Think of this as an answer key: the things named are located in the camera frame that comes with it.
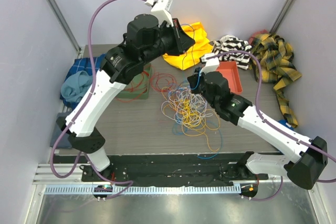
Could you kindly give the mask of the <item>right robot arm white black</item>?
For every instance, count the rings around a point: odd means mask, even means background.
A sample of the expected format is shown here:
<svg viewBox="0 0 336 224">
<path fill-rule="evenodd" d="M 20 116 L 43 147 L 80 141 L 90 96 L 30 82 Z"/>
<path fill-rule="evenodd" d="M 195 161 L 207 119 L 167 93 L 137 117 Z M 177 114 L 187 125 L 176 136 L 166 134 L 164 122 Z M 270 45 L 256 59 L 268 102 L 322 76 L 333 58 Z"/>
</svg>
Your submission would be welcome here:
<svg viewBox="0 0 336 224">
<path fill-rule="evenodd" d="M 249 100 L 232 93 L 227 79 L 217 71 L 203 73 L 197 68 L 187 81 L 191 92 L 201 95 L 221 119 L 249 130 L 281 152 L 279 155 L 247 153 L 237 166 L 239 177 L 286 176 L 303 189 L 313 188 L 328 163 L 324 139 L 301 135 L 259 112 Z"/>
</svg>

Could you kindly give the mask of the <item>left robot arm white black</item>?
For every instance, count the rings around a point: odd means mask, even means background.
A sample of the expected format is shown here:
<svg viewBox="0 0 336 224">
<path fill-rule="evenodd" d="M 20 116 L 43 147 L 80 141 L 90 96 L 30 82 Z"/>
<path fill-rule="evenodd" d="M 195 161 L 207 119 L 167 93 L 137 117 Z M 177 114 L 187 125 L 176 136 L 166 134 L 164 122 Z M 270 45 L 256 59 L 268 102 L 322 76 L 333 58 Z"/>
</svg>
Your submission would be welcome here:
<svg viewBox="0 0 336 224">
<path fill-rule="evenodd" d="M 98 180 L 105 182 L 112 174 L 104 149 L 105 139 L 96 128 L 105 109 L 143 72 L 146 64 L 164 54 L 180 56 L 194 44 L 177 18 L 168 24 L 150 14 L 136 16 L 128 23 L 123 42 L 106 53 L 94 74 L 95 80 L 76 109 L 67 117 L 57 119 L 59 128 L 69 135 L 71 146 L 87 154 Z"/>
</svg>

